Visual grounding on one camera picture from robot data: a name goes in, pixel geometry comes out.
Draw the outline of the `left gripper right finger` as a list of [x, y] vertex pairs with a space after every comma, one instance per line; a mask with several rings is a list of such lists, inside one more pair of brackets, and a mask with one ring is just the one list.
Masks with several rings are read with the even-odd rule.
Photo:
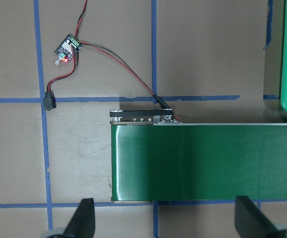
[[241, 238], [277, 238], [278, 229], [247, 196], [236, 196], [234, 225]]

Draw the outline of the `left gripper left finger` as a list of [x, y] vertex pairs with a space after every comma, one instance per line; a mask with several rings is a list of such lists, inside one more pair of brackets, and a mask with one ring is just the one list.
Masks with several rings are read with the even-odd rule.
[[94, 199], [81, 200], [70, 222], [64, 230], [65, 238], [92, 238], [95, 234]]

